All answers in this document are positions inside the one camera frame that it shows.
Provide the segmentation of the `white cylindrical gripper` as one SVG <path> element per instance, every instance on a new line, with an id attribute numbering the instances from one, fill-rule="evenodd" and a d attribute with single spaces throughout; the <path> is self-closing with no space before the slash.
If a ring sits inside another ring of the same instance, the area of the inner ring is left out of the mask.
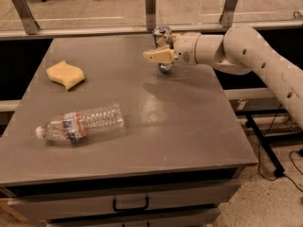
<path id="1" fill-rule="evenodd" d="M 158 48 L 144 51 L 143 58 L 158 63 L 173 63 L 178 60 L 183 64 L 194 65 L 197 63 L 195 49 L 200 36 L 201 34 L 196 32 L 157 35 Z"/>

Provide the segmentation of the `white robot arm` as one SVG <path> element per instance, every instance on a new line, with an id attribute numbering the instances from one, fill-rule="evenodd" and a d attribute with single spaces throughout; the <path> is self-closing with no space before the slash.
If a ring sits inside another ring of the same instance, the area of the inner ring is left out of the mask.
<path id="1" fill-rule="evenodd" d="M 303 129 L 303 71 L 279 55 L 250 26 L 231 27 L 223 35 L 173 33 L 160 26 L 153 32 L 155 48 L 145 51 L 147 61 L 171 67 L 176 61 L 207 64 L 232 75 L 255 73 Z"/>

